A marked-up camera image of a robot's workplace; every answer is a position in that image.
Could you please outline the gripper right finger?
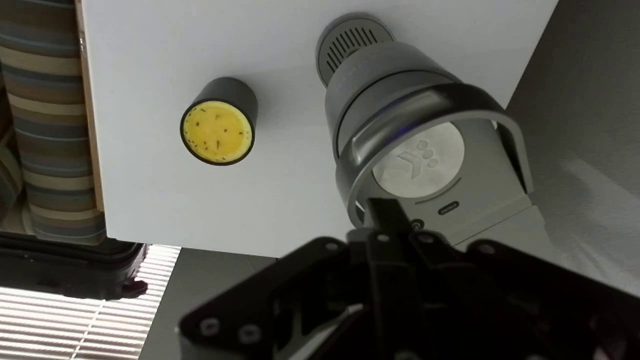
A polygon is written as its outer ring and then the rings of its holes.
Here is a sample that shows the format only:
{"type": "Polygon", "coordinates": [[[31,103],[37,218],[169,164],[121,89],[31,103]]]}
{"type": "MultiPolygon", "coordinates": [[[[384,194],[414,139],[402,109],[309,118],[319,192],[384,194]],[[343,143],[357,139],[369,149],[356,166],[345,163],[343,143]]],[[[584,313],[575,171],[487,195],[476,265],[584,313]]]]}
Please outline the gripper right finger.
{"type": "Polygon", "coordinates": [[[640,297],[486,238],[400,239],[422,298],[401,360],[640,360],[640,297]]]}

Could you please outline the grey coffee maker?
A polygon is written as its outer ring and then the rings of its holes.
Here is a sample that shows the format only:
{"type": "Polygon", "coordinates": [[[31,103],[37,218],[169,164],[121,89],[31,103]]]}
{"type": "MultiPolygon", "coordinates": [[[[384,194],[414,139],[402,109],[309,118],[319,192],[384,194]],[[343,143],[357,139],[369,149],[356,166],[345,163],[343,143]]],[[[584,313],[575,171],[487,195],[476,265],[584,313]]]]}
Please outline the grey coffee maker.
{"type": "MultiPolygon", "coordinates": [[[[318,39],[316,64],[318,77],[326,87],[325,113],[334,162],[336,130],[346,109],[364,91],[380,91],[386,97],[413,88],[468,84],[422,50],[397,41],[386,25],[366,13],[345,14],[327,26],[318,39]]],[[[529,199],[530,207],[475,234],[471,231],[445,234],[427,228],[418,219],[409,221],[416,230],[441,234],[458,249],[466,249],[474,240],[490,239],[540,258],[550,258],[554,250],[544,217],[529,199]]]]}

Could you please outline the black suitcase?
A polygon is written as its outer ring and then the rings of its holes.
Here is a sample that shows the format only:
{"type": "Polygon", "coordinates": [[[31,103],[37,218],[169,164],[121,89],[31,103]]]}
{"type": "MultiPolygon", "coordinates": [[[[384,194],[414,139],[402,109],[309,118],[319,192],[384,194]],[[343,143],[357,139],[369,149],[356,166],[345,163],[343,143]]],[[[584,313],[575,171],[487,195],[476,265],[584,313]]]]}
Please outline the black suitcase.
{"type": "Polygon", "coordinates": [[[96,245],[0,231],[0,287],[114,301],[146,294],[137,280],[148,244],[107,238],[96,245]]]}

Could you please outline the white window blinds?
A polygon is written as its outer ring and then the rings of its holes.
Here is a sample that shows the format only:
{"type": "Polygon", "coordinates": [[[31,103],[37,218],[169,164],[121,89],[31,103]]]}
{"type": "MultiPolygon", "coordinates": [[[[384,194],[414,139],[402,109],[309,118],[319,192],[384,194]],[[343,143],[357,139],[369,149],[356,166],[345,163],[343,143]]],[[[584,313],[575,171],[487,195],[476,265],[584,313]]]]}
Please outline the white window blinds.
{"type": "Polygon", "coordinates": [[[153,244],[146,294],[92,300],[0,287],[0,360],[138,360],[181,249],[153,244]]]}

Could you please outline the striped cushion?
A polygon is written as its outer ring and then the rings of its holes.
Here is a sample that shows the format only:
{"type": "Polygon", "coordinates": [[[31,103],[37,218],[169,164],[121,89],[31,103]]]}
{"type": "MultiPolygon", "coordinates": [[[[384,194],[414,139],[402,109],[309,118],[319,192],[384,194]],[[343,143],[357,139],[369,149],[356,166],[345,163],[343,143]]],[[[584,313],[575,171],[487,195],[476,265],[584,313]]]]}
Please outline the striped cushion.
{"type": "Polygon", "coordinates": [[[100,244],[75,0],[0,0],[0,67],[32,234],[100,244]]]}

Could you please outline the black cup with yellow filling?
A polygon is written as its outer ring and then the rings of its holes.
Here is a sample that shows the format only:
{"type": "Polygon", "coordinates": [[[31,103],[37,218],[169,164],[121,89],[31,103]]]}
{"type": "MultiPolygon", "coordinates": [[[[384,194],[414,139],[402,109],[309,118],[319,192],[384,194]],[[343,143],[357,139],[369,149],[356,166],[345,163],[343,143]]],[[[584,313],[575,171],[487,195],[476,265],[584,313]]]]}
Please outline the black cup with yellow filling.
{"type": "Polygon", "coordinates": [[[258,98],[248,84],[235,77],[218,77],[183,112],[179,135],[197,160],[232,166],[253,149],[258,113],[258,98]]]}

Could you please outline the chrome coffee maker lever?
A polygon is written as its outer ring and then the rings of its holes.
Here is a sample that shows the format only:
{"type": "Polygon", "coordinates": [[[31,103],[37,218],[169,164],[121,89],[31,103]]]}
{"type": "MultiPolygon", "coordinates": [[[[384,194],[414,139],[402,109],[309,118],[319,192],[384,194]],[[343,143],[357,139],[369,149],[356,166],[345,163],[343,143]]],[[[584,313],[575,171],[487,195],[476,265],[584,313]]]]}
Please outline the chrome coffee maker lever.
{"type": "Polygon", "coordinates": [[[531,205],[521,126],[477,86],[367,89],[335,135],[336,183],[354,227],[365,226],[374,198],[445,234],[478,233],[531,205]]]}

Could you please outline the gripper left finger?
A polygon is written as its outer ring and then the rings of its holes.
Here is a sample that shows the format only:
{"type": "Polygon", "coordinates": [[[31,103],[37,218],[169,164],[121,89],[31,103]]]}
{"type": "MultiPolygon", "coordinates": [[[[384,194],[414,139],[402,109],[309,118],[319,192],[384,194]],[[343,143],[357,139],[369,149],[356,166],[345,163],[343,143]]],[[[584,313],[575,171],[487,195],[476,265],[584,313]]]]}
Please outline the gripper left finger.
{"type": "Polygon", "coordinates": [[[180,360],[287,359],[318,332],[334,332],[313,359],[392,359],[393,275],[402,273],[405,213],[371,198],[367,228],[347,241],[318,237],[191,312],[178,324],[180,360]]]}

